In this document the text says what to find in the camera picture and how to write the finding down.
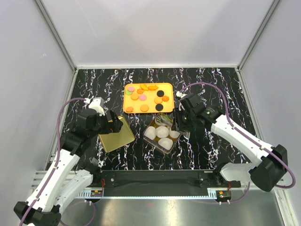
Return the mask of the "orange waffle cookie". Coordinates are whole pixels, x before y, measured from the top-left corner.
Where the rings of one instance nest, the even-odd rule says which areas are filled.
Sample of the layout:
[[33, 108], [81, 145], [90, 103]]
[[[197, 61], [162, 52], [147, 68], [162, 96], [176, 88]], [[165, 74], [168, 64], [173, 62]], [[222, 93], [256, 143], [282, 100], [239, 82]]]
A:
[[133, 93], [132, 95], [131, 95], [131, 99], [132, 100], [137, 100], [139, 98], [139, 95], [137, 94], [137, 93]]

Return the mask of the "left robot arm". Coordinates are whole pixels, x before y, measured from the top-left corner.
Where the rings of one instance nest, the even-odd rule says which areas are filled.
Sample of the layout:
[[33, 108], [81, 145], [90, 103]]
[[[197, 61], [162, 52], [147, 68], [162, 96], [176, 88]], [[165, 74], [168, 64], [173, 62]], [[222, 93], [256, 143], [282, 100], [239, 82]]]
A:
[[99, 168], [91, 163], [82, 167], [66, 185], [64, 181], [92, 146], [95, 137], [120, 132], [122, 121], [114, 111], [110, 110], [109, 113], [111, 121], [95, 109], [85, 109], [78, 115], [73, 127], [60, 139], [56, 159], [38, 187], [26, 201], [15, 205], [14, 212], [20, 218], [21, 225], [58, 225], [65, 209], [81, 191], [89, 185], [100, 184], [102, 175], [98, 172]]

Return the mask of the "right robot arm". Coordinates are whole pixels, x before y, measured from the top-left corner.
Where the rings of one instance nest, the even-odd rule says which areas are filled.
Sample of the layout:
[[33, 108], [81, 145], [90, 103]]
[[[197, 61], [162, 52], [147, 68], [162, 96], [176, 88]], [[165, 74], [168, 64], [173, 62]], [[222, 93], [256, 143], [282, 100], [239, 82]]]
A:
[[224, 138], [240, 150], [250, 163], [226, 163], [217, 168], [214, 182], [225, 186], [230, 181], [253, 182], [265, 192], [271, 191], [288, 171], [287, 149], [282, 145], [272, 145], [258, 139], [216, 107], [201, 107], [200, 110], [173, 110], [172, 129], [178, 132], [192, 132], [196, 128], [207, 129]]

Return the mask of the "green pink round cookie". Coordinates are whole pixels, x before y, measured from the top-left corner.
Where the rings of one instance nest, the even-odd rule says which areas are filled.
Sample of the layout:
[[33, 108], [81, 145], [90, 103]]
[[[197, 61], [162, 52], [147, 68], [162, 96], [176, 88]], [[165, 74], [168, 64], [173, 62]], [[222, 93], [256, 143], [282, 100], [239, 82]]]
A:
[[168, 120], [166, 119], [166, 117], [158, 117], [157, 121], [159, 123], [164, 123], [164, 124], [168, 123]]

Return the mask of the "orange round cookie bottom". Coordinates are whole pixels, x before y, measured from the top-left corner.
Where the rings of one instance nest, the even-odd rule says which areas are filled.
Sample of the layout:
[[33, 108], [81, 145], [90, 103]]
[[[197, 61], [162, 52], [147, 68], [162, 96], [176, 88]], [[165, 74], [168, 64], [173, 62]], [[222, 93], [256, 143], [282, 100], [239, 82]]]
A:
[[148, 107], [148, 105], [141, 105], [140, 110], [142, 112], [147, 112], [149, 110], [149, 107]]

